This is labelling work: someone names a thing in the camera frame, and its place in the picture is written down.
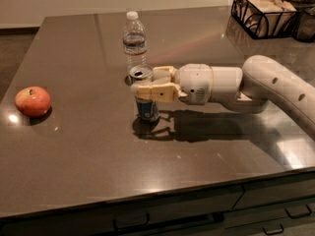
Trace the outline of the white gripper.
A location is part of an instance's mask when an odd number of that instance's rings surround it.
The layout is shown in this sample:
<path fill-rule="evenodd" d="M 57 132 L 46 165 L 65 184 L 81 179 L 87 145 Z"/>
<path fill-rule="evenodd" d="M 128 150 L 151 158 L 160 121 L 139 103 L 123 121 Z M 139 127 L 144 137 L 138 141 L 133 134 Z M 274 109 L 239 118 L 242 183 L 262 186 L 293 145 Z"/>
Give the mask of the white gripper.
<path fill-rule="evenodd" d="M 153 68 L 153 84 L 133 84 L 131 92 L 143 100 L 204 105 L 212 94 L 213 70 L 205 64 L 187 64 L 177 71 L 173 66 Z"/>

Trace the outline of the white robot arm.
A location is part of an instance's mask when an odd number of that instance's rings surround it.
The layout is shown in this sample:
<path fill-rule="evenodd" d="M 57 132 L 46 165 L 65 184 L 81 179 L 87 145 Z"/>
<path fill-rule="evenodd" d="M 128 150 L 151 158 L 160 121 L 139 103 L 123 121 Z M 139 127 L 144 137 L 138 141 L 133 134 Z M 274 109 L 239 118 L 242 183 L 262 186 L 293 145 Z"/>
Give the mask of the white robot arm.
<path fill-rule="evenodd" d="M 139 65 L 130 70 L 129 78 L 132 94 L 142 103 L 215 102 L 236 112 L 260 113 L 271 101 L 309 137 L 315 137 L 315 88 L 266 56 L 251 56 L 240 68 Z"/>

